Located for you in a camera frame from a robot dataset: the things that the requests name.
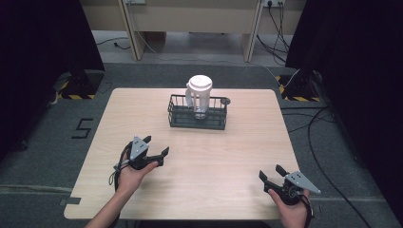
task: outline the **table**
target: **table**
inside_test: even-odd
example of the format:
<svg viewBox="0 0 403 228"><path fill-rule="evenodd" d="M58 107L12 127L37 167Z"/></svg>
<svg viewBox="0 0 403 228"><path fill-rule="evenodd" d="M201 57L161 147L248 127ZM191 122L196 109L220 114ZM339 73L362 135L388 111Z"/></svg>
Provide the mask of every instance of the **table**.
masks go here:
<svg viewBox="0 0 403 228"><path fill-rule="evenodd" d="M225 130L170 127L168 102L184 88L117 88L107 103L71 193L68 219L92 219L114 193L108 185L124 147L134 135L152 136L148 155L167 146L164 165L149 173L121 219L278 219L263 192L260 169L274 183L280 164L298 170L276 94L269 89L215 89L231 99Z"/></svg>
<svg viewBox="0 0 403 228"><path fill-rule="evenodd" d="M252 58L262 10L261 0L147 0L145 5L119 1L135 60L144 53L142 31L239 33L243 59Z"/></svg>

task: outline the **gray carpet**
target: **gray carpet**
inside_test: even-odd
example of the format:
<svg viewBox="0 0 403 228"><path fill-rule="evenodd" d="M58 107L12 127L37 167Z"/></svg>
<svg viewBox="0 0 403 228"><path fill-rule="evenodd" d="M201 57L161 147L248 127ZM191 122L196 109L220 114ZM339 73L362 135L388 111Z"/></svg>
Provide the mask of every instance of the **gray carpet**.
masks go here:
<svg viewBox="0 0 403 228"><path fill-rule="evenodd" d="M271 68L275 75L292 69ZM284 121L290 131L300 170L322 191L312 196L316 213L310 227L365 227L361 218L324 178L314 155L334 185L372 227L400 227L369 172L351 153L343 134L326 109L307 124L327 103L283 101L276 80L260 66L120 65L106 64L106 75L94 100L59 100L32 129L26 151L9 153L0 163L0 227L81 227L85 220L64 218L63 200L78 177L91 140L116 87L184 87L196 74L212 78L215 88L267 88L278 94ZM77 131L81 119L90 128L86 139ZM121 221L119 227L125 227ZM280 227L278 221L144 221L140 227Z"/></svg>

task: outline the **wire basket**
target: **wire basket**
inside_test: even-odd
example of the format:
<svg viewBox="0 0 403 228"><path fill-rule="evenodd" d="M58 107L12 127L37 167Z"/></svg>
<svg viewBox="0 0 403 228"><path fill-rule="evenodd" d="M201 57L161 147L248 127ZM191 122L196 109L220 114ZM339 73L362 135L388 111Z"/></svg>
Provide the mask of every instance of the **wire basket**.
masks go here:
<svg viewBox="0 0 403 228"><path fill-rule="evenodd" d="M172 94L168 107L169 124L171 127L224 130L229 103L226 97L210 97L208 110L197 112L193 106L187 105L184 95Z"/></svg>

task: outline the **cup lid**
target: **cup lid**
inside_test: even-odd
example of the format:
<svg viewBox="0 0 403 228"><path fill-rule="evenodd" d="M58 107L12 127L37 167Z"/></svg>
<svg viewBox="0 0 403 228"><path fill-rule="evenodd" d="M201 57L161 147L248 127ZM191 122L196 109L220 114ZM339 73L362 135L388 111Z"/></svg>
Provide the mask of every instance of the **cup lid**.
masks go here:
<svg viewBox="0 0 403 228"><path fill-rule="evenodd" d="M211 90L213 81L205 75L195 75L189 80L189 87L196 91Z"/></svg>

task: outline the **white pitcher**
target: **white pitcher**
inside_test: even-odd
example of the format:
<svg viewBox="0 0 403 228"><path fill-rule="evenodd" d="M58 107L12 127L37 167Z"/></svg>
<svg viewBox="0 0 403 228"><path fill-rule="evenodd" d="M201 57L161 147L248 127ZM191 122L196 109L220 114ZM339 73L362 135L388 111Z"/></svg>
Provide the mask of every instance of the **white pitcher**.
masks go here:
<svg viewBox="0 0 403 228"><path fill-rule="evenodd" d="M206 115L203 113L208 110L213 81L205 75L195 75L190 78L186 87L187 90L185 95L187 106L193 106L193 110L196 112L195 117L197 119L205 118Z"/></svg>

